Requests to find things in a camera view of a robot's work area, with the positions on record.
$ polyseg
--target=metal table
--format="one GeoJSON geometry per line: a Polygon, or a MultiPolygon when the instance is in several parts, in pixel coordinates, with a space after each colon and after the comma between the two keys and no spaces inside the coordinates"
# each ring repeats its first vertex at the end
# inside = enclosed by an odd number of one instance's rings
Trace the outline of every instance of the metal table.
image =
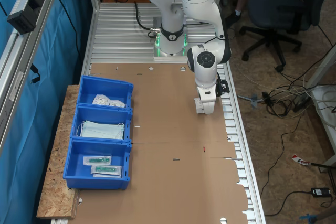
{"type": "MultiPolygon", "coordinates": [[[[140,21],[152,27],[154,17],[161,13],[154,4],[138,4],[140,21]]],[[[195,22],[185,17],[187,23],[195,22]]],[[[154,41],[147,36],[136,21],[135,7],[131,3],[101,3],[99,12],[92,18],[87,51],[82,74],[91,75],[92,63],[186,63],[186,57],[160,57],[154,59],[154,41]]],[[[201,44],[213,38],[213,26],[188,27],[190,46],[201,44]]],[[[246,135],[240,116],[235,87],[229,63],[218,65],[218,73],[226,79],[231,93],[222,95],[226,131],[229,141],[234,142],[237,170],[248,198],[247,215],[249,223],[265,223],[259,191],[248,150],[246,135]]]]}

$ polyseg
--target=black office chair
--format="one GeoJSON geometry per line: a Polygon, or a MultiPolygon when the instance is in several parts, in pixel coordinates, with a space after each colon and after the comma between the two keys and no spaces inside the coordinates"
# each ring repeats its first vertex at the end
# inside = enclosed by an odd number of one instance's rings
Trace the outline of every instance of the black office chair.
{"type": "Polygon", "coordinates": [[[281,35],[277,30],[286,30],[289,34],[297,34],[300,30],[308,30],[310,25],[316,26],[320,21],[320,12],[324,0],[249,0],[248,13],[251,21],[259,29],[243,26],[240,34],[250,31],[264,36],[263,39],[245,50],[242,60],[248,61],[249,53],[257,47],[266,44],[267,47],[272,43],[279,58],[281,65],[275,69],[282,72],[286,64],[284,55],[279,45],[279,40],[297,45],[294,52],[299,52],[302,42],[281,35]]]}

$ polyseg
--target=blue bin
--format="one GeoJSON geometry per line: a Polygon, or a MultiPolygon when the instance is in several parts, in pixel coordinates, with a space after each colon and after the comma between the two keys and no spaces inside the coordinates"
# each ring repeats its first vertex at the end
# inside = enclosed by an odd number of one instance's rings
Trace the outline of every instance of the blue bin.
{"type": "Polygon", "coordinates": [[[69,188],[76,189],[122,189],[125,190],[131,180],[129,162],[132,144],[99,140],[81,140],[72,138],[63,178],[69,188]],[[111,165],[122,166],[121,178],[94,177],[91,166],[83,165],[84,156],[112,156],[111,165]]]}
{"type": "Polygon", "coordinates": [[[97,94],[103,94],[110,100],[119,100],[126,104],[124,110],[132,110],[131,98],[134,85],[125,81],[82,76],[79,85],[77,104],[116,108],[112,106],[92,104],[97,94]]]}
{"type": "MultiPolygon", "coordinates": [[[[76,105],[75,115],[73,117],[72,129],[70,137],[77,137],[76,133],[80,135],[80,124],[84,121],[102,124],[119,124],[125,125],[124,136],[122,140],[115,139],[113,141],[123,141],[131,143],[131,119],[133,112],[130,110],[111,110],[106,109],[104,106],[89,106],[89,105],[76,105]]],[[[91,137],[79,137],[82,139],[95,139],[91,137]]],[[[99,138],[102,141],[110,141],[111,138],[99,138]]]]}

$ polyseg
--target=power adapter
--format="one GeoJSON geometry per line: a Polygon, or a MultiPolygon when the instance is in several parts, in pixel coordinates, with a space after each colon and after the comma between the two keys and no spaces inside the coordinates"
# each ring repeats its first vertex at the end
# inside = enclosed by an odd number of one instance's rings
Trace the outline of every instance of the power adapter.
{"type": "Polygon", "coordinates": [[[313,187],[311,192],[314,198],[330,198],[331,192],[328,187],[313,187]]]}

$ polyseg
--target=wooden board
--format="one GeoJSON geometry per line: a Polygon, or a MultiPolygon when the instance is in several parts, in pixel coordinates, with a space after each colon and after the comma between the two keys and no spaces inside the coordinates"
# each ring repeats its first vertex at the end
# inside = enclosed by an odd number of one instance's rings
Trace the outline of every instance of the wooden board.
{"type": "Polygon", "coordinates": [[[76,214],[79,191],[67,187],[63,171],[78,88],[79,86],[68,86],[37,210],[38,218],[71,219],[76,214]]]}

